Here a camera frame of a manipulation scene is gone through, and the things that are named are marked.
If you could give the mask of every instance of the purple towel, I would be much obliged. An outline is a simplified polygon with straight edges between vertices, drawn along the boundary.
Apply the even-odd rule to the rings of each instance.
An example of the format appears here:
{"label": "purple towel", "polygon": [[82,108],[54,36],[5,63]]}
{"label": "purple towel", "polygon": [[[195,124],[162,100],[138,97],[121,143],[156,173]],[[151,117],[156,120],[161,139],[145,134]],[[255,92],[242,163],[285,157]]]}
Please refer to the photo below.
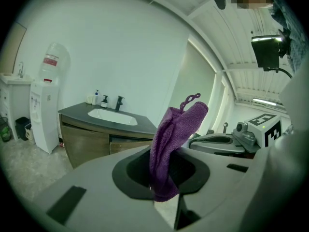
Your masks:
{"label": "purple towel", "polygon": [[169,156],[182,146],[197,131],[208,112],[206,104],[198,101],[188,111],[184,107],[200,93],[190,95],[181,103],[180,109],[169,107],[156,131],[150,151],[150,186],[155,201],[164,202],[178,194],[178,189],[169,176]]}

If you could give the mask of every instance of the ceiling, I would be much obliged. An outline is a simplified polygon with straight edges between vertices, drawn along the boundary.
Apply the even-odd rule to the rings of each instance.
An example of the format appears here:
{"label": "ceiling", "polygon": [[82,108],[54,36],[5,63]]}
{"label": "ceiling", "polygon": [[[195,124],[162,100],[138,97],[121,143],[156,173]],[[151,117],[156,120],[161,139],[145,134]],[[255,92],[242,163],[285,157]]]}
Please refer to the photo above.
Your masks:
{"label": "ceiling", "polygon": [[[289,82],[284,73],[264,72],[258,68],[251,37],[278,34],[282,27],[268,9],[242,10],[228,3],[224,10],[213,0],[153,0],[172,10],[205,39],[220,60],[234,91],[236,102],[265,106],[253,98],[281,103],[278,95]],[[292,73],[286,56],[280,67]],[[282,105],[276,106],[286,113]]]}

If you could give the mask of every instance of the sink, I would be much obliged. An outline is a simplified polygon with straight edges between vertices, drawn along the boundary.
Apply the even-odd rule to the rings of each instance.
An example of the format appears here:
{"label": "sink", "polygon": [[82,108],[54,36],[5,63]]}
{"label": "sink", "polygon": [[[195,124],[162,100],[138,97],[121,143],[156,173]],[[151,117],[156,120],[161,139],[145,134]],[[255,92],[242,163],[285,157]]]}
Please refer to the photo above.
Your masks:
{"label": "sink", "polygon": [[12,84],[12,85],[29,85],[32,83],[32,78],[30,78],[28,75],[25,75],[23,78],[20,78],[17,75],[14,75],[12,73],[0,73],[0,79],[5,84]]}
{"label": "sink", "polygon": [[136,126],[137,121],[134,117],[131,117],[129,115],[119,114],[115,112],[111,112],[108,110],[103,109],[93,109],[88,113],[89,116],[93,118],[98,118],[102,120],[107,120],[110,122],[118,123],[118,124],[124,124],[124,125],[130,125],[130,126]]}

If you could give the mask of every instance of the soap dispenser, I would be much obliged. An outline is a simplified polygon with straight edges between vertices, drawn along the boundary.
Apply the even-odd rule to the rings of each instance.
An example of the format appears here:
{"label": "soap dispenser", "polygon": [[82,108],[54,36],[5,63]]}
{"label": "soap dispenser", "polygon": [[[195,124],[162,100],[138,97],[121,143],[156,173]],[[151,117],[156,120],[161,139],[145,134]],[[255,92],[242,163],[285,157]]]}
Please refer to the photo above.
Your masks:
{"label": "soap dispenser", "polygon": [[96,89],[96,93],[92,98],[92,104],[97,105],[98,104],[98,90]]}
{"label": "soap dispenser", "polygon": [[104,100],[101,102],[101,107],[107,108],[107,95],[103,95],[104,96]]}

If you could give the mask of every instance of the wooden cabinet door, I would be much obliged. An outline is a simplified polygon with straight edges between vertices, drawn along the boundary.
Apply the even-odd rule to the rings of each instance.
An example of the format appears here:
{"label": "wooden cabinet door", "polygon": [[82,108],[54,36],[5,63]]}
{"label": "wooden cabinet door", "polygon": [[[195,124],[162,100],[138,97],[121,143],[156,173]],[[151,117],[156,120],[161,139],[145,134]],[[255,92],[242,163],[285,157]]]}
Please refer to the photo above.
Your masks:
{"label": "wooden cabinet door", "polygon": [[151,145],[152,141],[139,141],[139,142],[123,142],[123,143],[113,143],[110,144],[110,154],[115,154],[127,149],[133,149],[145,145]]}
{"label": "wooden cabinet door", "polygon": [[95,158],[109,155],[109,134],[61,126],[65,150],[73,168]]}

